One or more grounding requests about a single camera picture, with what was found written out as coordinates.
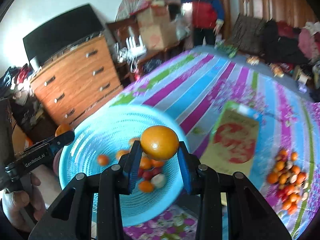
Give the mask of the person's left hand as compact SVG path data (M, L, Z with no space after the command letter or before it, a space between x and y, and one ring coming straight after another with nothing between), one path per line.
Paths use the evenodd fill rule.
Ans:
M7 189L3 191L2 203L3 211L9 222L18 230L24 232L31 232L33 227L30 227L21 214L23 210L30 203L34 208L34 218L39 221L46 212L43 196L38 186L41 181L33 173L30 174L31 185L33 192L31 197L25 191L9 192Z

